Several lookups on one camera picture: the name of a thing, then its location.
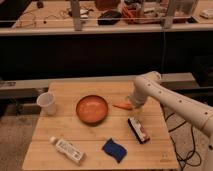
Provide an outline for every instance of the bottle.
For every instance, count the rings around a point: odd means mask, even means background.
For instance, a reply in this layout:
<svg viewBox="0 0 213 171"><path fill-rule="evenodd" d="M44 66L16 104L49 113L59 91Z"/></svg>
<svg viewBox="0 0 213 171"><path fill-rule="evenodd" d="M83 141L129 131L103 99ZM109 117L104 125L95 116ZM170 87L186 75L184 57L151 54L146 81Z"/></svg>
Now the bottle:
<svg viewBox="0 0 213 171"><path fill-rule="evenodd" d="M69 159L74 161L76 164L80 165L85 154L74 147L70 142L57 139L56 137L50 138L50 143L55 145L57 151L65 154Z"/></svg>

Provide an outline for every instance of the plastic cup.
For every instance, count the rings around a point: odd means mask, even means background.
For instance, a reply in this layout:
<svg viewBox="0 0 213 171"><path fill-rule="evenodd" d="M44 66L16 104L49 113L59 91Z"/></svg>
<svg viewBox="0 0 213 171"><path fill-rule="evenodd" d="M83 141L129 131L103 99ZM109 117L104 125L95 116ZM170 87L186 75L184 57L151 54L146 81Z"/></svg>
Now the plastic cup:
<svg viewBox="0 0 213 171"><path fill-rule="evenodd" d="M56 113L55 98L52 93L43 93L37 98L37 104L43 109L47 115Z"/></svg>

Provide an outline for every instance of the blue sponge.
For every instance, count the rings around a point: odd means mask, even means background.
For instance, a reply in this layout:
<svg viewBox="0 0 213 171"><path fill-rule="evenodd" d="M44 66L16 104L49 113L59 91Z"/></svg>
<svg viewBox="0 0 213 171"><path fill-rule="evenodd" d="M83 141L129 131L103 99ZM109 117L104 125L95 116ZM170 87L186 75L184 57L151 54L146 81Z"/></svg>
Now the blue sponge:
<svg viewBox="0 0 213 171"><path fill-rule="evenodd" d="M119 144L116 144L112 138L109 139L102 148L107 154L114 157L118 163L124 158L127 154L127 151L124 147Z"/></svg>

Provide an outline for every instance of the orange carrot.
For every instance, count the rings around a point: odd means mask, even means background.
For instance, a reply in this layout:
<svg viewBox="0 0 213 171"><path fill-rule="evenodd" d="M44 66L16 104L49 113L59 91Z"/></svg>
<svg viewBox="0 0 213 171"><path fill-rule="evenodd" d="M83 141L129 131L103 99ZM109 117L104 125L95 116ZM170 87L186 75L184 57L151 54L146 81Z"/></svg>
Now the orange carrot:
<svg viewBox="0 0 213 171"><path fill-rule="evenodd" d="M133 109L133 106L130 102L120 102L120 103L113 104L112 106L118 107L118 108L121 108L121 109L125 109L125 110L132 110Z"/></svg>

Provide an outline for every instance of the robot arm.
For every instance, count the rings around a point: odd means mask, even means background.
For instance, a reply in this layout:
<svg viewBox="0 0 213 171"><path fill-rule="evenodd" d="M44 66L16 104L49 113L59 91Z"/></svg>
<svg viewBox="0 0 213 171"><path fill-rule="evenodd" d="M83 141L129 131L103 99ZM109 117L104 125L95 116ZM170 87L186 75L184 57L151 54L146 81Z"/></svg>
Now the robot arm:
<svg viewBox="0 0 213 171"><path fill-rule="evenodd" d="M149 72L134 79L134 91L130 101L135 107L142 106L148 96L155 98L172 109L186 121L209 137L209 147L204 162L203 171L213 169L213 108L175 93L160 85L161 75L158 72Z"/></svg>

